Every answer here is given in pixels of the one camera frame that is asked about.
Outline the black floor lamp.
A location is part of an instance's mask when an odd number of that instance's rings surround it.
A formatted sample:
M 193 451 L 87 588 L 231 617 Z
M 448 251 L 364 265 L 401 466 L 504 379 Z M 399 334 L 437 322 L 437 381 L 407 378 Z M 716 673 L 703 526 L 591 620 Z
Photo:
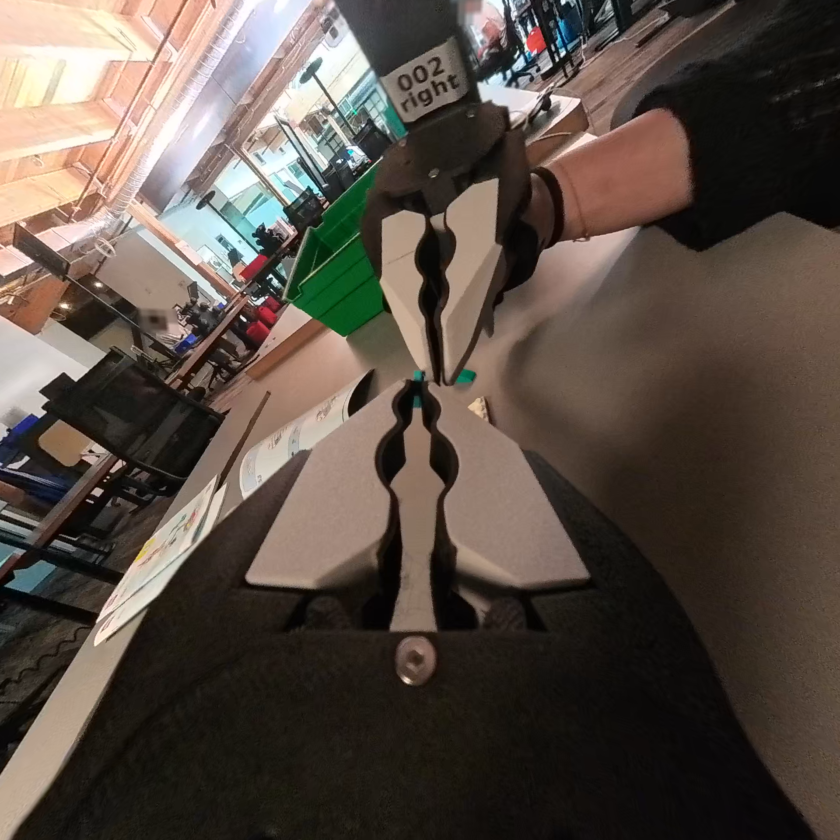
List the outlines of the black floor lamp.
M 331 193 L 338 196 L 352 184 L 352 167 L 346 137 L 342 132 L 342 113 L 336 109 L 327 88 L 319 78 L 323 56 L 309 60 L 298 79 L 298 92 L 305 108 L 301 125 L 311 135 L 318 153 L 324 159 L 322 178 Z

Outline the red fabric bags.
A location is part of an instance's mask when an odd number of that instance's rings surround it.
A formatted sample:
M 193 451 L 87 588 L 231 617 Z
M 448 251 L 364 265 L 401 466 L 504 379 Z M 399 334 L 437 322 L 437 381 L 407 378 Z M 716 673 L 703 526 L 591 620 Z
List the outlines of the red fabric bags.
M 260 255 L 243 269 L 241 279 L 250 300 L 243 309 L 247 321 L 243 336 L 248 346 L 257 349 L 268 338 L 285 306 L 287 278 L 279 262 Z

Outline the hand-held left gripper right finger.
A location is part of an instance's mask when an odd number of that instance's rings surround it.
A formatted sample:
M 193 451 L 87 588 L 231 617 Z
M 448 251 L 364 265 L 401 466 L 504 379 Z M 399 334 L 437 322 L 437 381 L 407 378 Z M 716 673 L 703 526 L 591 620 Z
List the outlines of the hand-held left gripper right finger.
M 449 391 L 427 391 L 427 430 L 430 466 L 444 483 L 435 551 L 452 582 L 548 592 L 590 580 L 518 444 Z

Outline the wooden-edged neighbouring table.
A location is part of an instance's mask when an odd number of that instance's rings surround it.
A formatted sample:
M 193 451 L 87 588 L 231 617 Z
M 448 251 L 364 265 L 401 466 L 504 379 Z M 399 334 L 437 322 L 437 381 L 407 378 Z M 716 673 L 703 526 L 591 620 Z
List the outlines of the wooden-edged neighbouring table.
M 255 382 L 263 379 L 311 341 L 329 332 L 325 324 L 293 304 L 287 304 L 281 310 L 275 326 L 270 329 L 265 341 L 247 364 L 245 375 Z

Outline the person's right forearm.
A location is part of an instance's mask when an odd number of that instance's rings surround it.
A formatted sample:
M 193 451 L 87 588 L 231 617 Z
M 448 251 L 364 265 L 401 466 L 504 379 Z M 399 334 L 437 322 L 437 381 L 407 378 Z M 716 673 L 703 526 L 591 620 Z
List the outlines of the person's right forearm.
M 540 245 L 657 225 L 702 250 L 779 213 L 838 215 L 837 58 L 689 66 L 535 171 Z

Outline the light blue instruction booklet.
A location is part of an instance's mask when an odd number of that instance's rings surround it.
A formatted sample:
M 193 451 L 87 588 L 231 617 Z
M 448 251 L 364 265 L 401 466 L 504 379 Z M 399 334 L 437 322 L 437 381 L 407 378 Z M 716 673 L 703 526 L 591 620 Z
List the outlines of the light blue instruction booklet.
M 250 497 L 293 456 L 314 448 L 364 407 L 373 373 L 373 370 L 367 371 L 254 445 L 239 467 L 242 498 Z

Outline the closed instruction booklet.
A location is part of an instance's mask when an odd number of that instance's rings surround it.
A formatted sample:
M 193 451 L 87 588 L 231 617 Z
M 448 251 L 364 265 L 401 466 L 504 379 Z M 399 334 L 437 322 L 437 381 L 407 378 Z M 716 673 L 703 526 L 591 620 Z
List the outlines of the closed instruction booklet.
M 218 488 L 214 476 L 205 487 L 150 536 L 101 609 L 105 617 L 191 548 L 197 540 Z
M 150 581 L 145 583 L 138 592 L 133 594 L 127 601 L 121 604 L 121 606 L 113 610 L 105 617 L 98 617 L 98 622 L 92 635 L 93 646 L 97 647 L 114 636 L 121 628 L 125 627 L 131 620 L 144 611 L 163 592 L 181 565 L 195 550 L 198 544 L 214 529 L 226 493 L 227 484 L 220 484 L 218 482 L 218 488 L 211 503 L 210 510 L 207 513 L 199 536 L 191 548 L 185 551 L 162 572 L 158 573 Z

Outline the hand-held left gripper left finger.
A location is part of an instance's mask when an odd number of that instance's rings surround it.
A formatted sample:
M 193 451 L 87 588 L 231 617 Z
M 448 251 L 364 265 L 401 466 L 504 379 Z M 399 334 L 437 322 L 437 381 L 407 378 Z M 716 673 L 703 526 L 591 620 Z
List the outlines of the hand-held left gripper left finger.
M 402 527 L 394 478 L 417 381 L 391 385 L 315 445 L 246 573 L 257 587 L 398 587 Z

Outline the green plastic bin stack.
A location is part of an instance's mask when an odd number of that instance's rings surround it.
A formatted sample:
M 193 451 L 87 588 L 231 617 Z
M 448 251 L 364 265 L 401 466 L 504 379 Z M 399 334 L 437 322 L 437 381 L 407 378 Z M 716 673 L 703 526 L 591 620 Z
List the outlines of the green plastic bin stack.
M 378 164 L 303 236 L 283 301 L 346 338 L 383 312 L 382 292 L 361 239 L 361 219 Z

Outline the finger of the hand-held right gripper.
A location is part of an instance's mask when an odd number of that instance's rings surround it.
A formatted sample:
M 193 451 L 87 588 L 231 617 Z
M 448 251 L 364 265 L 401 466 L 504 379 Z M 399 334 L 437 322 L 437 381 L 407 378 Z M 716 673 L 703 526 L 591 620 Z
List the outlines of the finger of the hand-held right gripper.
M 503 267 L 503 247 L 497 242 L 499 192 L 497 178 L 474 183 L 444 212 L 444 232 L 453 249 L 434 314 L 441 385 L 454 385 L 465 367 Z
M 433 343 L 422 308 L 425 278 L 417 264 L 426 233 L 427 219 L 420 213 L 401 210 L 383 219 L 380 285 L 416 369 L 433 380 Z

